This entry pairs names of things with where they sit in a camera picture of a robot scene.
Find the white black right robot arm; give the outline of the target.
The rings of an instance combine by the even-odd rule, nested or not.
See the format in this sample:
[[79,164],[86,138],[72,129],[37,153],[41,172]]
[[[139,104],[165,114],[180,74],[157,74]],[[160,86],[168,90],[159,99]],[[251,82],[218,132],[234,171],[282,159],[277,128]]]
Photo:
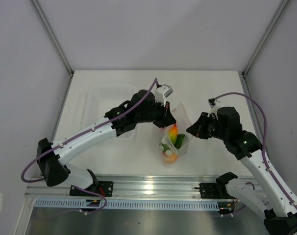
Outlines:
[[217,178],[216,194],[233,196],[254,211],[271,235],[297,233],[297,196],[282,180],[262,144],[251,132],[243,130],[240,115],[233,107],[221,107],[216,112],[201,113],[186,130],[192,136],[207,140],[222,140],[228,152],[236,157],[253,175],[263,193],[247,188],[233,173]]

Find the orange toy peach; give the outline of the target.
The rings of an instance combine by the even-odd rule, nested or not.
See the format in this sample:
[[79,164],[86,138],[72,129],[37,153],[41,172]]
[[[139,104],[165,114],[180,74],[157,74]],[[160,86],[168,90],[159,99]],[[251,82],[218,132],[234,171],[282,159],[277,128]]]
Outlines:
[[177,155],[171,155],[171,156],[164,157],[164,162],[169,165],[174,164],[177,160],[178,160]]

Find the clear zip top bag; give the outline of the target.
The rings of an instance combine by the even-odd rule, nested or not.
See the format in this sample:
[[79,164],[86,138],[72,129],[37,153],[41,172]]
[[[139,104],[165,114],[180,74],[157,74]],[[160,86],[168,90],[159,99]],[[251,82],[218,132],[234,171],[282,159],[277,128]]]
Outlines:
[[187,152],[192,135],[186,129],[191,121],[186,112],[185,103],[181,102],[172,110],[176,123],[161,129],[159,152],[165,165],[173,165]]

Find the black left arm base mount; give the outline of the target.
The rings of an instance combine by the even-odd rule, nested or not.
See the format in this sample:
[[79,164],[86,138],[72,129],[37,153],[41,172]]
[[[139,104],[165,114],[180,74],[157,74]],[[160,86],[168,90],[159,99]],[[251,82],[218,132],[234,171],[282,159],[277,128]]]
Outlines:
[[92,177],[92,184],[84,189],[84,191],[77,189],[75,186],[71,186],[70,189],[70,196],[94,196],[95,193],[102,195],[104,197],[111,197],[113,192],[113,185],[112,181],[99,181],[92,170],[87,170]]

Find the white toy radish with leaves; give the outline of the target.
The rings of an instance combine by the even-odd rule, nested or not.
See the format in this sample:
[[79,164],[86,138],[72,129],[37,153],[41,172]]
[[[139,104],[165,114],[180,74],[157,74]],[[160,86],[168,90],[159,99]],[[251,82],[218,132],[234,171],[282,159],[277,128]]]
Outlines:
[[166,152],[170,150],[169,148],[169,140],[167,137],[163,137],[160,142],[160,149],[162,152]]

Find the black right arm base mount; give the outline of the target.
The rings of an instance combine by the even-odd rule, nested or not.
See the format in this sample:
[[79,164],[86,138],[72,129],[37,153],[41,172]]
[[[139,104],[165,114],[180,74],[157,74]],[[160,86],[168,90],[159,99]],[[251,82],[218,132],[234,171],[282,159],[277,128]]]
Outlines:
[[227,172],[218,178],[215,183],[199,183],[195,189],[199,190],[202,199],[232,199],[227,193],[226,185],[238,176],[232,172]]

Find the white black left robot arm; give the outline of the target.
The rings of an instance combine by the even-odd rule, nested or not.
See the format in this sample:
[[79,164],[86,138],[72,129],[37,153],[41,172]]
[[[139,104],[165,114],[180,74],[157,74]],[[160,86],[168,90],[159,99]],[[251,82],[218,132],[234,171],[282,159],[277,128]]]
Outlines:
[[171,88],[161,86],[154,92],[140,90],[131,100],[127,100],[106,112],[94,124],[80,133],[63,140],[49,142],[43,139],[38,143],[38,154],[43,157],[37,161],[48,187],[61,183],[79,187],[88,196],[98,190],[95,174],[70,164],[70,161],[82,152],[98,143],[117,138],[135,129],[139,123],[153,123],[158,128],[165,128],[176,123],[170,111],[167,97]]

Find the green toy lime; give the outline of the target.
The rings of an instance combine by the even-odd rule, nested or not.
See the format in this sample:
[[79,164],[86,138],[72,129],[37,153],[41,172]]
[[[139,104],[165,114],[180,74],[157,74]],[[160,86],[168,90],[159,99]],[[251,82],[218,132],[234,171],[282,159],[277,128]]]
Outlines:
[[174,147],[175,147],[176,149],[180,149],[180,148],[182,147],[182,145],[183,145],[185,139],[186,139],[186,135],[185,135],[185,134],[178,134],[178,135],[177,135],[176,142],[175,142],[175,144],[174,144]]

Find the orange green toy mango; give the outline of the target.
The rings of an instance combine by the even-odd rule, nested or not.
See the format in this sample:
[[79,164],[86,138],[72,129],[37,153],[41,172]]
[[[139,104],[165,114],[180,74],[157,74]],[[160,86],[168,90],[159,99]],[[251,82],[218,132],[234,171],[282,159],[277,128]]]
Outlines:
[[173,127],[170,128],[168,131],[168,137],[173,145],[176,142],[177,135],[178,135],[178,128],[177,128],[177,125],[174,124]]

